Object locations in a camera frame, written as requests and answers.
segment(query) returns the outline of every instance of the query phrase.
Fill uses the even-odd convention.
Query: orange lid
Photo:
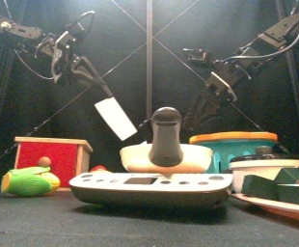
[[[232,131],[232,132],[218,132],[212,134],[196,135],[189,138],[189,144],[196,144],[200,142],[218,141],[226,139],[249,139],[249,140],[270,140],[277,141],[277,135],[269,132],[244,132],[244,131]]]

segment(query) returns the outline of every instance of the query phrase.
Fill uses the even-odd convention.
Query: black cable
[[[82,36],[82,39],[85,38],[85,36],[88,35],[89,31],[92,30],[92,26],[93,26],[93,18],[94,18],[94,11],[89,11],[81,14],[81,16],[72,22],[72,24],[68,26],[66,31],[69,31],[77,24],[78,22],[88,16],[92,16],[92,20],[90,20],[90,24],[86,28],[85,34]]]

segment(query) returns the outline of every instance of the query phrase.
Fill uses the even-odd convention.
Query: black table surface
[[[216,210],[170,210],[0,193],[0,246],[299,246],[299,221],[232,197]]]

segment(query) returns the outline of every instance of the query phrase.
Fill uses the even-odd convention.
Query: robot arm
[[[213,69],[204,90],[190,102],[182,128],[193,130],[218,114],[220,106],[237,100],[233,88],[244,78],[250,78],[264,64],[291,48],[299,48],[299,13],[284,18],[257,38],[241,47],[237,56],[213,61],[210,54],[198,49],[184,49],[188,61]]]
[[[84,13],[80,18],[88,15],[93,16],[93,12]],[[90,61],[86,57],[78,56],[72,52],[73,44],[82,38],[82,35],[84,29],[78,19],[69,25],[68,31],[57,36],[44,34],[42,30],[37,27],[21,26],[0,15],[0,41],[17,51],[33,52],[34,57],[38,54],[49,56],[52,58],[54,82],[57,82],[64,73],[72,74],[81,86],[86,88],[98,86],[106,93],[106,96],[112,97],[112,93]]]

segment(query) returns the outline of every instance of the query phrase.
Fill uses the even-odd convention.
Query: metal rod
[[[277,9],[277,17],[278,17],[278,20],[281,20],[285,18],[281,0],[274,0],[274,4],[276,4],[276,9]],[[285,63],[286,63],[286,68],[288,68],[289,82],[291,82],[291,88],[292,88],[295,106],[296,106],[296,112],[297,112],[297,120],[299,120],[299,79],[297,79],[297,72],[296,72],[296,67],[295,67],[295,57],[293,57],[292,51],[285,52],[284,58],[285,58]]]
[[[145,91],[145,118],[152,118],[152,92],[153,92],[153,30],[152,30],[152,0],[146,0],[146,91]]]

